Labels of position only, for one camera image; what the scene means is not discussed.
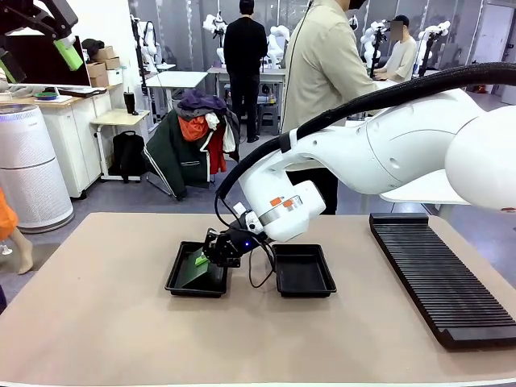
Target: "black tumbler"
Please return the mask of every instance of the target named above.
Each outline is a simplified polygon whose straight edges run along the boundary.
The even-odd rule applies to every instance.
[[[124,93],[123,100],[126,103],[127,113],[133,114],[135,112],[136,100],[134,93]]]

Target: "black rack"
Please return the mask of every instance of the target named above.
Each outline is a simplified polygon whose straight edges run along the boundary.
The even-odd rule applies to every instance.
[[[514,319],[428,226],[425,214],[371,214],[369,225],[444,347],[516,345]]]

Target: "computer screen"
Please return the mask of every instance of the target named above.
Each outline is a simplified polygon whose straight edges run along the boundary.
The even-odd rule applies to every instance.
[[[73,46],[82,58],[78,36]],[[52,39],[47,36],[8,35],[4,48],[13,55],[27,75],[22,85],[90,86],[86,65],[71,71]]]

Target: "white cabinet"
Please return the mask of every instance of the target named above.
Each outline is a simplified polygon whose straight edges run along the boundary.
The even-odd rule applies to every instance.
[[[64,107],[40,108],[69,196],[79,198],[101,174],[98,142],[89,123],[111,110],[109,93]],[[109,146],[111,141],[104,142]]]

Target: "backpack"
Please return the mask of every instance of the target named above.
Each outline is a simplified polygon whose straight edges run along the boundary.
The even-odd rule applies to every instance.
[[[135,131],[125,131],[113,138],[113,174],[123,178],[128,183],[129,176],[141,176],[147,172],[142,151],[144,139]]]

